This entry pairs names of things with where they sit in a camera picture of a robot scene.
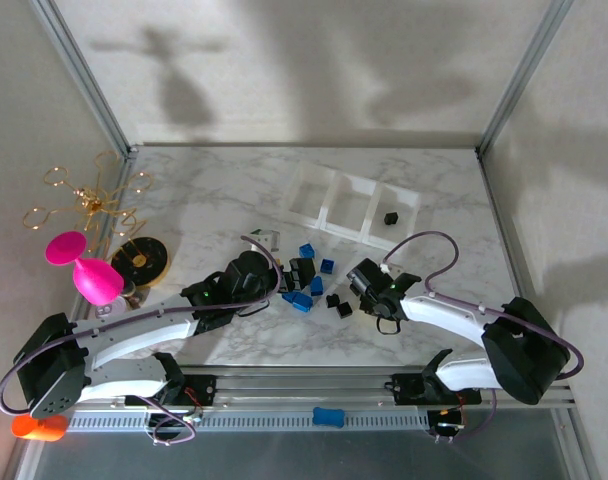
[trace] black block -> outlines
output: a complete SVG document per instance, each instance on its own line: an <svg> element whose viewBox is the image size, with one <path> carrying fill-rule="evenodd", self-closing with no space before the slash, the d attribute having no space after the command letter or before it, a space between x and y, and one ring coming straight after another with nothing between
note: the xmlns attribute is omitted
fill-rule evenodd
<svg viewBox="0 0 608 480"><path fill-rule="evenodd" d="M353 309L348 302L344 302L337 306L337 313L339 314L340 318L346 318L353 315Z"/></svg>
<svg viewBox="0 0 608 480"><path fill-rule="evenodd" d="M337 295L337 293L326 296L326 307L327 308L337 307L337 306L339 306L339 304L340 304L340 297Z"/></svg>
<svg viewBox="0 0 608 480"><path fill-rule="evenodd" d="M397 212L387 213L386 215L384 215L384 223L386 225L395 225L397 223L398 218L399 217L397 216Z"/></svg>

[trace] orange object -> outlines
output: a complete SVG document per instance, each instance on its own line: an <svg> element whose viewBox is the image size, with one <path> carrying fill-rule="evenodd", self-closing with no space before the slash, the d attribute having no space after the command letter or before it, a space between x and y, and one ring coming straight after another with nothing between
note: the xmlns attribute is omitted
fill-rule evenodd
<svg viewBox="0 0 608 480"><path fill-rule="evenodd" d="M18 438L56 442L64 436L68 419L62 415L37 420L30 415L20 415L13 419L11 431Z"/></svg>

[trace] pink wine glass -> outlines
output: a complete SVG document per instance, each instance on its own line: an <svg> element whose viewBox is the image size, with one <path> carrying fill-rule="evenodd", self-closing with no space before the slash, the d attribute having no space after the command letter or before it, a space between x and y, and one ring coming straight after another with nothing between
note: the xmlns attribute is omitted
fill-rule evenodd
<svg viewBox="0 0 608 480"><path fill-rule="evenodd" d="M86 237L80 232L58 235L46 247L46 261L51 265L75 262L73 283L92 305L106 305L124 288L124 279L108 263L97 258L80 258L86 249Z"/></svg>

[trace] gold wire ornament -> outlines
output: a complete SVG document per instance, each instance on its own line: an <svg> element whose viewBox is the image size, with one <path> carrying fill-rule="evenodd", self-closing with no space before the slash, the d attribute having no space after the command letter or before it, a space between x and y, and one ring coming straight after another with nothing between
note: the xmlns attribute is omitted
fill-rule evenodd
<svg viewBox="0 0 608 480"><path fill-rule="evenodd" d="M69 181L69 171L66 167L53 167L44 175L44 183L53 187L66 186L75 195L73 205L69 207L54 208L47 210L45 207L36 206L31 208L22 219L22 223L26 228L37 230L43 227L51 217L60 212L75 212L81 215L80 219L75 223L74 230L91 233L91 240L87 251L89 253L99 252L101 258L108 258L108 248L111 241L111 236L100 239L102 224L102 215L113 217L111 222L111 233L132 239L142 227L146 224L146 220L137 220L135 212L137 207L125 209L119 208L119 195L124 190L129 190L140 194L148 191L153 186L153 177L146 172L137 172L129 177L126 183L111 192L107 192L100 185L102 183L102 175L108 168L116 168L120 164L120 156L117 152L107 150L100 153L93 160L97 167L97 178L95 186L91 187L84 185L75 187Z"/></svg>

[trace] white marble table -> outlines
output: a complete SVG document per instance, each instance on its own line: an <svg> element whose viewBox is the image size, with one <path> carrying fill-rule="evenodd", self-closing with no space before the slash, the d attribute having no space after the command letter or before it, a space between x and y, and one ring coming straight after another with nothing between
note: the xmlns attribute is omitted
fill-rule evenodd
<svg viewBox="0 0 608 480"><path fill-rule="evenodd" d="M471 343L426 324L405 322L402 333L380 335L372 317L359 312L345 274L362 258L380 261L385 252L280 219L282 198L297 163L319 165L421 192L415 231L442 230L460 245L457 266L436 280L438 291L499 306L513 298L509 267L493 220L473 151L416 149L331 149L285 147L145 147L136 170L155 177L137 199L141 232L162 240L172 265L147 303L204 279L248 248L239 237L257 228L278 230L282 263L310 242L321 258L335 260L332 277L323 276L325 295L336 291L354 314L340 319L324 296L308 314L280 297L271 307L186 342L158 345L177 353L183 365L421 365L442 348L475 349ZM127 194L123 205L132 205ZM452 258L439 238L418 239L394 257L406 271L425 277ZM384 322L383 327L392 326Z"/></svg>

